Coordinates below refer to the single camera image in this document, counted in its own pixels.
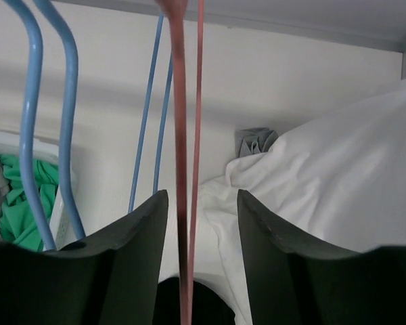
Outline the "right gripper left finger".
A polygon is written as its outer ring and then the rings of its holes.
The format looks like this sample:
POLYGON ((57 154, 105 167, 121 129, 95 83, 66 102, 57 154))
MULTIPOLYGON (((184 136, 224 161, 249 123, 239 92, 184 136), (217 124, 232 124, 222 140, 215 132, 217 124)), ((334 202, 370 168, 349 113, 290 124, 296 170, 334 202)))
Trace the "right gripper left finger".
POLYGON ((167 217, 161 190, 58 251, 0 242, 0 324, 150 324, 167 217))

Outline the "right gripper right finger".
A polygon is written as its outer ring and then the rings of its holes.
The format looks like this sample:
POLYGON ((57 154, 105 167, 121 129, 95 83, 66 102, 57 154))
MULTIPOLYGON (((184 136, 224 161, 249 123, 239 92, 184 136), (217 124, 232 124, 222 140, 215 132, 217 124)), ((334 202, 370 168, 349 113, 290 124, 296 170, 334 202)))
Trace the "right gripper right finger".
POLYGON ((254 324, 406 324, 406 246, 365 253, 323 241, 237 196, 254 324))

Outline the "green tank top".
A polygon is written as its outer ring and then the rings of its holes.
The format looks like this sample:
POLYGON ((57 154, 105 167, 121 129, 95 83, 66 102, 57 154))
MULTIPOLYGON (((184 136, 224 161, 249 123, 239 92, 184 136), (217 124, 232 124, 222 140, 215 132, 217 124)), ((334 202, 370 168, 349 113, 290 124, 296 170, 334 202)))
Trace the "green tank top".
MULTIPOLYGON (((0 163, 10 187, 1 205, 0 233, 8 242, 31 251, 42 251, 44 245, 24 192, 19 159, 12 154, 0 154, 0 163)), ((58 166, 35 159, 33 167, 43 210, 46 218, 51 219, 59 185, 58 166)))

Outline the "blue wire hanger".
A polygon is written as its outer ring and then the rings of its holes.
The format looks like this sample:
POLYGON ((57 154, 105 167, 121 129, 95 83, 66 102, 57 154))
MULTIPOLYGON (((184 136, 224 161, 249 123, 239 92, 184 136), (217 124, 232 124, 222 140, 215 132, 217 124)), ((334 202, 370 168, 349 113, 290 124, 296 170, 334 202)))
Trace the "blue wire hanger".
POLYGON ((28 68, 20 122, 20 172, 22 185, 43 240, 44 248, 51 251, 56 249, 55 240, 37 190, 33 170, 35 122, 43 67, 43 39, 37 20, 25 2, 6 0, 5 3, 18 15, 28 36, 28 68))
POLYGON ((55 29, 64 47, 66 74, 59 140, 60 192, 76 239, 86 236, 72 191, 71 144, 78 87, 78 50, 74 35, 51 1, 35 1, 37 9, 55 29))

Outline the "pink wire hanger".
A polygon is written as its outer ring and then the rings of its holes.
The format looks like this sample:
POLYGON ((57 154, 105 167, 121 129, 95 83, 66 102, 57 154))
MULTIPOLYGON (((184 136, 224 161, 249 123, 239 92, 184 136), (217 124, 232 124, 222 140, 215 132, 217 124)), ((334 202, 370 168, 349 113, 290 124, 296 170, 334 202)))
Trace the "pink wire hanger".
POLYGON ((200 137, 202 119, 202 61, 204 38, 204 1, 198 2, 196 120, 191 204, 187 203, 187 100, 185 73, 184 16, 186 1, 158 1, 168 18, 173 56, 175 104, 175 169, 177 199, 177 240, 179 253, 180 323, 192 323, 194 261, 196 245, 200 137))

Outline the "black tank top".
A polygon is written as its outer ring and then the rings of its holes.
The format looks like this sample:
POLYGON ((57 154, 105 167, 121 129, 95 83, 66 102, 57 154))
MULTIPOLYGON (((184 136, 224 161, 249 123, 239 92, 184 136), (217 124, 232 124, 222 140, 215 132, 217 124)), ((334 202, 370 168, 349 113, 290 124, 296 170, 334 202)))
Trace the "black tank top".
MULTIPOLYGON (((168 278, 158 284, 152 324, 180 324, 179 310, 179 279, 168 278)), ((235 313, 216 292, 194 281, 192 324, 235 325, 235 313)))

